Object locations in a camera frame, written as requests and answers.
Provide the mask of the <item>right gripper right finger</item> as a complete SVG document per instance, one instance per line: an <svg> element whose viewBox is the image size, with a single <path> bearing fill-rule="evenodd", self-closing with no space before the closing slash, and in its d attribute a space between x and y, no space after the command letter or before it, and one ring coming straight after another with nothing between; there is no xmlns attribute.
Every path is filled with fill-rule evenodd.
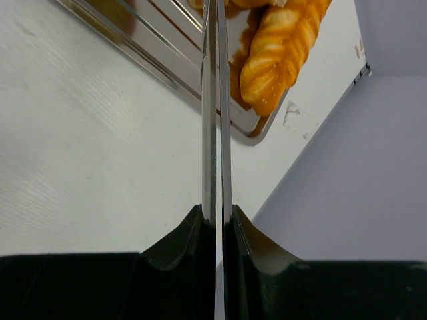
<svg viewBox="0 0 427 320"><path fill-rule="evenodd" d="M224 223L226 319L425 319L421 261L308 261L241 208Z"/></svg>

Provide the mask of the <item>twisted fake bread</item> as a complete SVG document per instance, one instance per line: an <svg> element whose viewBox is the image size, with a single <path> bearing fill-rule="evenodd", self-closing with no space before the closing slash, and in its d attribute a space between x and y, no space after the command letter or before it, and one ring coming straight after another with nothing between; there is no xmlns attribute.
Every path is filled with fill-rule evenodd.
<svg viewBox="0 0 427 320"><path fill-rule="evenodd" d="M240 72L240 94L255 113L273 113L314 46L330 1L273 1L255 32Z"/></svg>

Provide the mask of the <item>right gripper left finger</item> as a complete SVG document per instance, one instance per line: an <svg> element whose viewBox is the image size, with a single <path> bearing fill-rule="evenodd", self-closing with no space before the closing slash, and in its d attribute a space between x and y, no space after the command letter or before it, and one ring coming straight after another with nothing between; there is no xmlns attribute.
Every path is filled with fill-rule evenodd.
<svg viewBox="0 0 427 320"><path fill-rule="evenodd" d="M213 319L215 231L195 206L144 252L1 258L2 319Z"/></svg>

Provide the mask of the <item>silver metal tongs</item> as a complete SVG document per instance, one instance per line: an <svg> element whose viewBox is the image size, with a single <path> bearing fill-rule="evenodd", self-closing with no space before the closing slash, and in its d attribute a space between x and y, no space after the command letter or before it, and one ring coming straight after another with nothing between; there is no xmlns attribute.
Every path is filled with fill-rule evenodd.
<svg viewBox="0 0 427 320"><path fill-rule="evenodd" d="M213 225L222 254L224 318L230 318L226 265L232 215L230 70L224 1L203 2L201 66L202 210Z"/></svg>

